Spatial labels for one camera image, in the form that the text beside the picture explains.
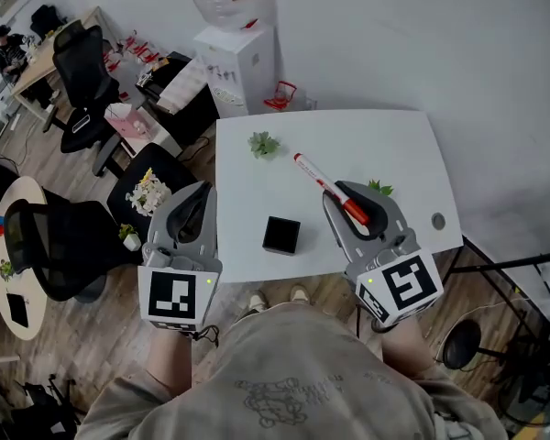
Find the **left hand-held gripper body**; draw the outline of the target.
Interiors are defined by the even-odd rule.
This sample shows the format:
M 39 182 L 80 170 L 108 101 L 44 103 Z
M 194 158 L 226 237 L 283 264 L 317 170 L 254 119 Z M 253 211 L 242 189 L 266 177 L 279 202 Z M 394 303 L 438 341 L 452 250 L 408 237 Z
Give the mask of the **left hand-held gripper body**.
M 137 268 L 140 317 L 158 329 L 200 333 L 222 273 L 221 261 L 147 244 Z

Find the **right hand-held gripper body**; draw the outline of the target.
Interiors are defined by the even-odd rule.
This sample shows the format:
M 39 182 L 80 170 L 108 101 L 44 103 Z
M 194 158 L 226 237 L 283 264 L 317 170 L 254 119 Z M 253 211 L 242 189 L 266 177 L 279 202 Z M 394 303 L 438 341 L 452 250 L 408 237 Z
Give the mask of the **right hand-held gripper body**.
M 356 296 L 379 328 L 392 328 L 429 308 L 444 293 L 434 258 L 411 229 L 372 256 L 346 267 Z

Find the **black square pen holder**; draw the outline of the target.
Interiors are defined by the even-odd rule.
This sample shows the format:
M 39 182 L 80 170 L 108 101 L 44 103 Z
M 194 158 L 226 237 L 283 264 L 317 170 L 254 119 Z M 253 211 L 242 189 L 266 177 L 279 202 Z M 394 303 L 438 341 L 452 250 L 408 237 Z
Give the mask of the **black square pen holder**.
M 300 226 L 297 221 L 270 216 L 262 247 L 269 252 L 293 255 L 297 248 Z

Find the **white orange-capped marker pen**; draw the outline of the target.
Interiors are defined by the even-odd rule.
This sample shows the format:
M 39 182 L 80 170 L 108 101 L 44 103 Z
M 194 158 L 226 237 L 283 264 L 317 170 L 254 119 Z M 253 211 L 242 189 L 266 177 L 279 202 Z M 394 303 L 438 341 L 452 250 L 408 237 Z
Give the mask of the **white orange-capped marker pen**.
M 344 210 L 347 211 L 361 225 L 366 226 L 369 223 L 369 217 L 357 205 L 357 203 L 345 192 L 343 192 L 339 186 L 333 183 L 330 178 L 324 175 L 322 171 L 318 169 L 305 155 L 302 153 L 296 153 L 293 156 L 293 159 L 296 164 L 310 177 L 312 177 L 323 189 L 329 191 L 340 202 Z

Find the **person's right forearm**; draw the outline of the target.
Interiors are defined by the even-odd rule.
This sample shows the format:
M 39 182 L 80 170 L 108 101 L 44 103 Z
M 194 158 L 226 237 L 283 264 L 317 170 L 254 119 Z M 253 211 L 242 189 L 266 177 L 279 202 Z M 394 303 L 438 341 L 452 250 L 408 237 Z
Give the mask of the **person's right forearm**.
M 415 317 L 409 317 L 381 336 L 384 362 L 408 378 L 435 365 L 430 347 Z

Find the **person's left forearm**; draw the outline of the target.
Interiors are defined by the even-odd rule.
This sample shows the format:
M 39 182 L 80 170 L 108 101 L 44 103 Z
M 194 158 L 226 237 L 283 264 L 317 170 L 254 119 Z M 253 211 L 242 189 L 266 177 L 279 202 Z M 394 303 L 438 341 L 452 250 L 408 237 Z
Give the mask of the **person's left forearm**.
M 192 341 L 170 329 L 156 329 L 146 364 L 147 372 L 175 398 L 192 387 Z

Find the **white flower bouquet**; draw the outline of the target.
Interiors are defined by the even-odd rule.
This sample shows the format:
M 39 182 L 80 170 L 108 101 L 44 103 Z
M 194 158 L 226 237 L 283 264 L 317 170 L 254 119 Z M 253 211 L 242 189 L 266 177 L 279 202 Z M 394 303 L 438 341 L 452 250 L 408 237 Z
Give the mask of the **white flower bouquet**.
M 157 177 L 152 168 L 148 168 L 133 191 L 126 194 L 125 199 L 139 215 L 152 217 L 171 196 L 171 189 Z

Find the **green plant in white pot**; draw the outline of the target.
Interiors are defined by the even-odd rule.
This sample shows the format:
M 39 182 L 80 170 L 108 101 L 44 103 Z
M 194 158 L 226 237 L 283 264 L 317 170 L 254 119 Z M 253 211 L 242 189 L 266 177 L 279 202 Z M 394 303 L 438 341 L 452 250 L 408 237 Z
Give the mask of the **green plant in white pot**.
M 122 244 L 131 252 L 139 251 L 141 240 L 135 227 L 128 224 L 122 224 L 119 228 L 118 237 Z

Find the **black padded office chair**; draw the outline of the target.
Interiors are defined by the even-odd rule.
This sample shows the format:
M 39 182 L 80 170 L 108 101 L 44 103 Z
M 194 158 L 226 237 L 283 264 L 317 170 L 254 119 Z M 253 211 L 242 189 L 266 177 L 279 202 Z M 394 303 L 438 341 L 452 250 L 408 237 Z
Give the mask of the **black padded office chair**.
M 146 145 L 128 163 L 108 195 L 106 205 L 119 225 L 131 225 L 136 229 L 142 242 L 147 240 L 150 218 L 139 214 L 126 200 L 126 195 L 133 192 L 149 168 L 170 188 L 170 193 L 197 182 L 181 162 L 154 143 Z

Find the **black mesh office chair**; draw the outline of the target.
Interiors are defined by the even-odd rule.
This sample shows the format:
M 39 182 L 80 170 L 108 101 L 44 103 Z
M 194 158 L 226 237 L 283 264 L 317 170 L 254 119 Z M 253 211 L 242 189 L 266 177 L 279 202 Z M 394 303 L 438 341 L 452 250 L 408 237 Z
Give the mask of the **black mesh office chair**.
M 5 246 L 14 272 L 31 270 L 56 302 L 93 303 L 111 270 L 142 262 L 139 250 L 124 246 L 119 226 L 97 201 L 18 199 L 5 212 Z

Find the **white rectangular table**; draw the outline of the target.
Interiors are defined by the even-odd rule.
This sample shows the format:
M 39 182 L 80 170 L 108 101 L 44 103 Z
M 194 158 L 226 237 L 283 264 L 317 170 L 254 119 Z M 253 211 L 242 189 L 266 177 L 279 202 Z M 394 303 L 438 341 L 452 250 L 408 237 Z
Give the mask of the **white rectangular table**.
M 280 142 L 256 159 L 254 132 Z M 342 271 L 346 258 L 322 206 L 322 188 L 294 161 L 305 155 L 328 178 L 391 185 L 392 199 L 434 253 L 463 239 L 442 154 L 427 116 L 396 110 L 316 110 L 249 115 L 216 124 L 217 251 L 224 283 L 302 278 Z M 445 228 L 431 217 L 439 212 Z M 301 224 L 293 255 L 262 247 L 270 216 Z

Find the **black-framed whiteboard stand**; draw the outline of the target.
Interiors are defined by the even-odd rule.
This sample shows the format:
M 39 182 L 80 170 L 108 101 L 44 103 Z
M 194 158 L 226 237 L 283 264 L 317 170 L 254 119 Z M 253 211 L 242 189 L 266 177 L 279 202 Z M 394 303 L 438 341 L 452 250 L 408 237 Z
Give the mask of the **black-framed whiteboard stand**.
M 484 253 L 483 253 L 483 255 L 481 255 L 482 251 L 479 252 L 479 250 L 477 249 L 477 247 L 475 247 L 475 245 L 473 245 L 467 238 L 465 238 L 465 237 L 463 237 L 463 238 L 464 238 L 463 239 L 463 242 L 464 242 L 463 244 L 465 246 L 469 247 L 478 256 L 480 256 L 480 257 L 482 256 L 482 259 L 485 262 L 489 261 L 489 259 L 486 257 L 486 255 L 484 255 Z M 445 277 L 442 279 L 443 285 L 445 285 L 445 286 L 447 285 L 449 278 L 453 274 L 466 274 L 466 273 L 479 273 L 479 274 L 481 274 L 482 277 L 486 281 L 488 281 L 491 288 L 493 290 L 495 290 L 498 293 L 498 295 L 502 298 L 503 304 L 505 304 L 507 307 L 509 307 L 512 310 L 512 312 L 514 313 L 514 315 L 516 316 L 516 318 L 519 321 L 520 327 L 523 327 L 525 329 L 525 331 L 527 332 L 527 337 L 528 337 L 527 340 L 530 341 L 530 343 L 534 347 L 538 347 L 538 346 L 541 346 L 542 344 L 545 344 L 545 340 L 541 336 L 535 334 L 535 332 L 526 323 L 525 318 L 513 306 L 512 301 L 510 300 L 510 298 L 508 298 L 502 292 L 502 290 L 494 283 L 494 281 L 490 278 L 490 276 L 488 275 L 488 272 L 496 271 L 499 274 L 502 274 L 502 272 L 504 270 L 523 268 L 523 267 L 535 267 L 536 270 L 538 270 L 538 265 L 545 264 L 545 263 L 550 263 L 550 253 L 540 254 L 540 255 L 532 256 L 532 257 L 528 257 L 528 258 L 517 258 L 517 259 L 512 259 L 512 260 L 506 260 L 506 261 L 502 261 L 502 262 L 492 262 L 492 261 L 490 261 L 489 263 L 486 263 L 486 264 L 483 264 L 483 265 L 472 265 L 472 266 L 456 267 L 456 264 L 457 264 L 458 259 L 460 258 L 461 254 L 462 254 L 462 248 L 460 248 L 456 252 L 454 258 L 452 259 L 452 261 L 450 263 L 450 266 L 447 268 Z M 449 330 L 447 336 L 445 336 L 445 339 L 443 340 L 442 345 L 438 349 L 438 353 L 437 353 L 437 355 L 441 355 L 440 362 L 445 367 L 447 367 L 449 369 L 461 369 L 461 368 L 465 367 L 468 364 L 468 362 L 465 362 L 462 365 L 462 367 L 455 367 L 455 366 L 449 366 L 446 363 L 447 362 L 446 353 L 445 353 L 446 346 L 447 346 L 446 340 L 450 337 L 450 334 L 455 329 L 455 327 L 459 323 L 462 323 L 462 319 L 467 314 L 471 315 L 471 314 L 473 314 L 474 312 L 476 312 L 477 310 L 480 310 L 480 309 L 487 309 L 487 307 L 485 306 L 484 308 L 483 307 L 477 308 L 476 310 L 471 310 L 471 311 L 465 313 L 464 315 L 460 316 L 459 319 L 454 323 L 454 325 Z M 484 355 L 488 355 L 490 357 L 498 358 L 498 359 L 504 359 L 505 356 L 506 356 L 506 354 L 504 354 L 504 353 L 500 353 L 500 352 L 496 352 L 496 351 L 492 351 L 492 350 L 488 350 L 488 349 L 483 349 L 482 347 L 478 346 L 478 348 L 476 350 L 476 353 L 479 353 L 479 352 L 484 354 Z

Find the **pink paper bag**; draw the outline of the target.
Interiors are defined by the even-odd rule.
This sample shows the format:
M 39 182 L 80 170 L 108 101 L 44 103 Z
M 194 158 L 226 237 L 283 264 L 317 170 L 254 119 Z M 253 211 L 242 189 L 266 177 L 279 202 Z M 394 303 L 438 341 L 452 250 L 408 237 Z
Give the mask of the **pink paper bag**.
M 110 104 L 104 111 L 104 119 L 123 138 L 152 139 L 149 122 L 131 104 Z

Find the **grey-green succulent plant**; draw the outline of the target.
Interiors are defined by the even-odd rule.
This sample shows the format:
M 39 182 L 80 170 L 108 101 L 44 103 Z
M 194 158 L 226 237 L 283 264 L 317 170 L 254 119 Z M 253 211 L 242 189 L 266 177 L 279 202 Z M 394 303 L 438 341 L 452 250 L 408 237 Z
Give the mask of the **grey-green succulent plant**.
M 268 131 L 254 132 L 247 143 L 256 159 L 275 154 L 281 146 L 279 140 L 272 137 Z

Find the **black low cabinet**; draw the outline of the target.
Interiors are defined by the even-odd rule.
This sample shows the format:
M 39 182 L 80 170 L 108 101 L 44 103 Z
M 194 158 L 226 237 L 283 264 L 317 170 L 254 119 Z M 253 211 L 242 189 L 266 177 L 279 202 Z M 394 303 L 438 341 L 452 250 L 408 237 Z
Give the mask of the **black low cabinet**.
M 192 145 L 218 118 L 210 89 L 205 86 L 176 114 L 157 105 L 161 92 L 192 59 L 173 51 L 169 63 L 152 73 L 152 78 L 137 89 L 144 95 L 146 110 L 169 132 L 181 146 Z

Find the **round wooden table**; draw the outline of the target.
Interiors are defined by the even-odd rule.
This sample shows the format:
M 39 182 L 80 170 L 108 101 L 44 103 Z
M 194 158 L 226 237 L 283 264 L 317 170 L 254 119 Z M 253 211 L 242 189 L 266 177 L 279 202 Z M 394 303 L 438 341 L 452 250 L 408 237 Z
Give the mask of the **round wooden table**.
M 46 204 L 47 200 L 41 186 L 31 177 L 23 176 L 14 181 L 4 192 L 0 201 L 0 215 L 5 215 L 8 207 L 16 200 L 24 199 L 30 204 Z M 0 237 L 1 261 L 9 261 L 6 242 Z M 15 322 L 11 317 L 7 295 L 19 294 L 23 297 L 28 327 Z M 19 339 L 31 340 L 42 326 L 47 305 L 47 295 L 42 290 L 39 281 L 31 269 L 15 275 L 9 281 L 0 276 L 0 314 L 10 331 Z

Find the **white striped folded cloth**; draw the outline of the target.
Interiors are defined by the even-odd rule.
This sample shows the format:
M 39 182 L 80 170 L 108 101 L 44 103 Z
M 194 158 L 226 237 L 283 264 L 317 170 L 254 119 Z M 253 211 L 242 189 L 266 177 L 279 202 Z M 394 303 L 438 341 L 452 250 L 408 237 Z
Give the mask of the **white striped folded cloth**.
M 192 59 L 163 89 L 157 106 L 174 115 L 184 109 L 206 86 L 204 65 L 198 58 Z

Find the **person's beige printed shirt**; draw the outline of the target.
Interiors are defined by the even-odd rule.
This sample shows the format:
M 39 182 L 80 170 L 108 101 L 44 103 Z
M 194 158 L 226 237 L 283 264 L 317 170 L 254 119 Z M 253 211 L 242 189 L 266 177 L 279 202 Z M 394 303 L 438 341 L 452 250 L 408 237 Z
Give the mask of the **person's beige printed shirt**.
M 146 369 L 114 379 L 77 440 L 507 440 L 436 363 L 408 378 L 334 317 L 286 302 L 222 336 L 209 378 L 173 398 Z

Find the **black pouch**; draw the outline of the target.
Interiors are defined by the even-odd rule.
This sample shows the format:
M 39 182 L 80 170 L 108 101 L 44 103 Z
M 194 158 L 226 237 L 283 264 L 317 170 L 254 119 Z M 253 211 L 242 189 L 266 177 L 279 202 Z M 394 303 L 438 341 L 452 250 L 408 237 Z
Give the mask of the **black pouch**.
M 6 295 L 11 320 L 24 328 L 28 328 L 27 302 L 23 295 L 8 293 Z

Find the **black high-back office chair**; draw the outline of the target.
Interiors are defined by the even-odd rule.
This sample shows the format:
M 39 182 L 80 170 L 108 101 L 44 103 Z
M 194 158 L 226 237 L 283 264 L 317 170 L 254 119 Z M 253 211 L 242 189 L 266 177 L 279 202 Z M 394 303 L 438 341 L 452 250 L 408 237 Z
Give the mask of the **black high-back office chair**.
M 62 130 L 60 151 L 63 153 L 98 144 L 93 175 L 101 177 L 105 171 L 110 171 L 119 178 L 123 169 L 113 155 L 121 144 L 121 137 L 105 120 L 105 109 L 119 101 L 119 82 L 105 67 L 102 29 L 99 26 L 85 28 L 81 22 L 76 22 L 54 39 L 53 48 L 52 61 L 63 81 L 72 111 L 69 119 L 63 122 L 57 117 L 59 109 L 53 108 L 43 130 L 47 132 L 53 126 Z M 73 134 L 72 126 L 85 115 L 90 116 L 90 123 Z

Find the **pile of red-white items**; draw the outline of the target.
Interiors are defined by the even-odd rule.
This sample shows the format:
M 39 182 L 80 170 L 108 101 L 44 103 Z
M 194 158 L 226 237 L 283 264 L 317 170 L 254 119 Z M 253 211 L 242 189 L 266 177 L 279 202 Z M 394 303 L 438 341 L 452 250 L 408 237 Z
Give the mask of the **pile of red-white items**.
M 142 38 L 133 30 L 104 52 L 104 64 L 111 72 L 122 62 L 145 66 L 166 58 L 168 54 L 162 46 Z

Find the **white water dispenser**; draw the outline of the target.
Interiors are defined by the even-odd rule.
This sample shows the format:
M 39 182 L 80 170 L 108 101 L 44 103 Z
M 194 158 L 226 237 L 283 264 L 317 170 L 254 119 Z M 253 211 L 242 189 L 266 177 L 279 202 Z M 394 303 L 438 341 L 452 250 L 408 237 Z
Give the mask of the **white water dispenser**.
M 207 84 L 221 118 L 263 112 L 275 87 L 272 27 L 225 32 L 207 27 L 193 40 Z

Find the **wooden rectangular desk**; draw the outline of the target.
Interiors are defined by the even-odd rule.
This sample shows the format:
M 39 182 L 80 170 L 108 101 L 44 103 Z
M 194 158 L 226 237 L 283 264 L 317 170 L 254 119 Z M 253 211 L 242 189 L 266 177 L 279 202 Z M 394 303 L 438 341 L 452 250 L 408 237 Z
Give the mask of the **wooden rectangular desk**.
M 46 38 L 40 47 L 30 56 L 29 65 L 23 70 L 20 78 L 11 89 L 11 95 L 21 103 L 31 114 L 41 121 L 47 119 L 47 112 L 43 110 L 38 102 L 31 103 L 23 96 L 31 85 L 40 81 L 56 71 L 52 62 L 54 54 L 54 39 L 67 27 L 76 22 L 81 22 L 84 28 L 100 26 L 103 31 L 104 40 L 106 40 L 113 49 L 118 48 L 118 37 L 114 25 L 108 20 L 100 6 L 96 6 L 85 12 L 80 18 L 75 18 L 61 27 L 53 36 Z

